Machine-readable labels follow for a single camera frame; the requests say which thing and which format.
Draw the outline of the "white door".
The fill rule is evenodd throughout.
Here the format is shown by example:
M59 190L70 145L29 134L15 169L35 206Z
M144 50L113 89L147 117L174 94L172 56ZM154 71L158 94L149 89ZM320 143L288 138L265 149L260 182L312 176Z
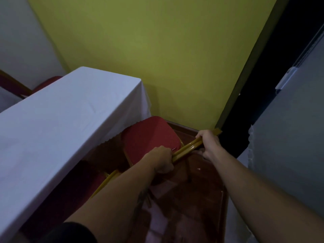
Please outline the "white door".
M248 168L324 218L324 25L249 129Z

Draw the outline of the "person's left hand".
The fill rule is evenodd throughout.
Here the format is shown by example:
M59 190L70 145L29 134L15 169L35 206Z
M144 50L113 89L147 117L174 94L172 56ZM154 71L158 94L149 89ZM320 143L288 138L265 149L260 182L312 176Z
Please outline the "person's left hand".
M143 160L155 173L166 174L174 169L172 159L159 159L156 147L145 154Z

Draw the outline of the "person's right forearm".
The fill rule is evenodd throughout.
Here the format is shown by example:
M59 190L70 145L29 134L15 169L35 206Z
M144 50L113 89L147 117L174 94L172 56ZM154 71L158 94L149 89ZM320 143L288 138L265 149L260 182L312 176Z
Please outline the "person's right forearm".
M222 147L213 164L260 243L324 243L324 219L306 205L261 179Z

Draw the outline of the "red chair with gold frame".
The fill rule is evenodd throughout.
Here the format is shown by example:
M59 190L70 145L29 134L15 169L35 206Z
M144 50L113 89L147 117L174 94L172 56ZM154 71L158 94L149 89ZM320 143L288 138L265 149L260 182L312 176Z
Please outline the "red chair with gold frame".
M32 90L17 81L6 72L0 70L0 87L21 99L25 99L26 97L29 97L39 90L42 90L43 88L49 86L50 84L61 78L62 76L51 77Z
M112 131L112 137L94 148L90 161L107 171L114 163L128 162L132 167L140 162L144 155L155 147L164 146L173 151L172 163L189 154L199 145L201 139L195 139L183 146L180 138L169 124L161 117L150 117L130 125L123 123L119 129ZM109 182L122 173L115 169L90 196L90 199L100 192Z

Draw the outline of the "black sleeve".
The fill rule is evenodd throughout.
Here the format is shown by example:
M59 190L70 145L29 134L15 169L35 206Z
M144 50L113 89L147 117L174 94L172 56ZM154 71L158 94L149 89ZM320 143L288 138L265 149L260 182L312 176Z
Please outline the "black sleeve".
M34 243L98 243L98 241L84 225L64 222Z

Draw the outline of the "person's right hand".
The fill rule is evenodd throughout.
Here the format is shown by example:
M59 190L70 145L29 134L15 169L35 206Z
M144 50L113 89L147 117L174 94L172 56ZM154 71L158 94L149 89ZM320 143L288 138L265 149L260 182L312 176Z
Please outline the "person's right hand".
M203 144L204 147L199 150L195 150L195 154L201 155L204 159L214 162L216 160L216 154L219 148L221 148L219 138L209 130L209 144Z

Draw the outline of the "person's left forearm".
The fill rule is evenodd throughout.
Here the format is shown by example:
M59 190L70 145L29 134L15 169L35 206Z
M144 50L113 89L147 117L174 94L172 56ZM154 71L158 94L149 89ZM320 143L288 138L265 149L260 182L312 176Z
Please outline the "person's left forearm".
M142 159L110 181L66 222L85 226L98 243L125 242L159 166L157 159Z

